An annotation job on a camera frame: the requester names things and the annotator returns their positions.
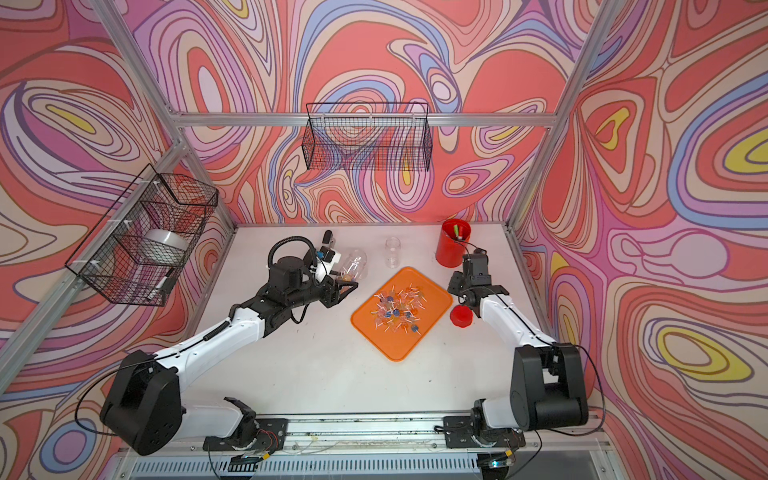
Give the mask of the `white lid jar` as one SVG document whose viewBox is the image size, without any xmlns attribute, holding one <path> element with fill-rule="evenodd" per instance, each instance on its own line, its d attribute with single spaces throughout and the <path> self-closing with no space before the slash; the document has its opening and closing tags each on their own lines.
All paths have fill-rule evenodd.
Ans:
<svg viewBox="0 0 768 480">
<path fill-rule="evenodd" d="M 342 256 L 342 261 L 337 271 L 338 278 L 344 281 L 360 282 L 365 278 L 368 257 L 364 250 L 354 248 Z"/>
</svg>

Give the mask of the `red jar lid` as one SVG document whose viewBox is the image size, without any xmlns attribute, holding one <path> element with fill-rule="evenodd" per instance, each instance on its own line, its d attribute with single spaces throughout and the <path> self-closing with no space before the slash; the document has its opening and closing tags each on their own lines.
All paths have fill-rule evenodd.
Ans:
<svg viewBox="0 0 768 480">
<path fill-rule="evenodd" d="M 474 312 L 466 305 L 457 305 L 452 308 L 449 318 L 454 326 L 467 328 L 474 321 Z"/>
</svg>

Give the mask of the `candies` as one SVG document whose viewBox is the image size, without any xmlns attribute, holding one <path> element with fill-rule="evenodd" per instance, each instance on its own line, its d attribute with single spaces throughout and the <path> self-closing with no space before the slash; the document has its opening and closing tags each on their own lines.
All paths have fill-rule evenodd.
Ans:
<svg viewBox="0 0 768 480">
<path fill-rule="evenodd" d="M 397 289 L 392 286 L 376 293 L 374 329 L 384 332 L 403 331 L 408 334 L 422 335 L 421 313 L 426 308 L 426 298 L 415 286 Z"/>
</svg>

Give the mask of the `clear candy jar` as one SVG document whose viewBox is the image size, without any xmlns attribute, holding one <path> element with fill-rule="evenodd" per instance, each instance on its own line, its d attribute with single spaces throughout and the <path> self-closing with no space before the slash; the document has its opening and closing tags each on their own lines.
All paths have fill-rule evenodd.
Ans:
<svg viewBox="0 0 768 480">
<path fill-rule="evenodd" d="M 385 241 L 385 265 L 395 269 L 401 263 L 401 241 L 397 237 L 389 237 Z"/>
</svg>

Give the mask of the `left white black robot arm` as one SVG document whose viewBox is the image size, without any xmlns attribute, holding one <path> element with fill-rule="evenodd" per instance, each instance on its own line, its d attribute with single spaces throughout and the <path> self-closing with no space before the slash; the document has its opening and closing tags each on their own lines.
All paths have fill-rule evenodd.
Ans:
<svg viewBox="0 0 768 480">
<path fill-rule="evenodd" d="M 195 437 L 233 450 L 251 448 L 260 426 L 248 405 L 234 397 L 208 406 L 185 404 L 185 390 L 238 350 L 288 321 L 299 323 L 294 309 L 314 302 L 331 308 L 357 287 L 326 262 L 288 256 L 270 263 L 267 282 L 254 297 L 233 305 L 220 323 L 154 354 L 129 354 L 101 408 L 102 424 L 142 456 Z"/>
</svg>

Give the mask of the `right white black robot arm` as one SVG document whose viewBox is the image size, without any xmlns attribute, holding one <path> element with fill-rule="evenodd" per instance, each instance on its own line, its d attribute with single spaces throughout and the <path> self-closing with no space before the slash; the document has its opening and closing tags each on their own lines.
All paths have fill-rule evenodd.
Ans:
<svg viewBox="0 0 768 480">
<path fill-rule="evenodd" d="M 459 304 L 490 326 L 513 355 L 508 393 L 475 401 L 470 437 L 493 445 L 511 431 L 585 425 L 589 406 L 579 347 L 555 340 L 525 317 L 509 292 L 492 282 L 488 267 L 485 251 L 466 254 L 448 286 Z"/>
</svg>

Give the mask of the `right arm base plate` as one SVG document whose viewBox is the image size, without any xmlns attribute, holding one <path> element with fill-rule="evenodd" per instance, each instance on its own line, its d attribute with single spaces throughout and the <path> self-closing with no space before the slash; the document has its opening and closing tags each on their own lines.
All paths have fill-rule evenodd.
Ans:
<svg viewBox="0 0 768 480">
<path fill-rule="evenodd" d="M 524 434 L 511 428 L 491 428 L 469 415 L 449 415 L 436 426 L 449 449 L 505 448 L 513 451 L 526 446 Z"/>
</svg>

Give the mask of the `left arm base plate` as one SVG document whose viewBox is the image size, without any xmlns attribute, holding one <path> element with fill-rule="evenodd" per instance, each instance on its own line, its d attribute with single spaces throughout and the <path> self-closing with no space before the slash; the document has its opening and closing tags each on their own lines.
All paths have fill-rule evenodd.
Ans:
<svg viewBox="0 0 768 480">
<path fill-rule="evenodd" d="M 209 452 L 255 451 L 272 454 L 283 449 L 288 424 L 287 418 L 243 420 L 228 437 L 206 437 L 203 450 Z"/>
</svg>

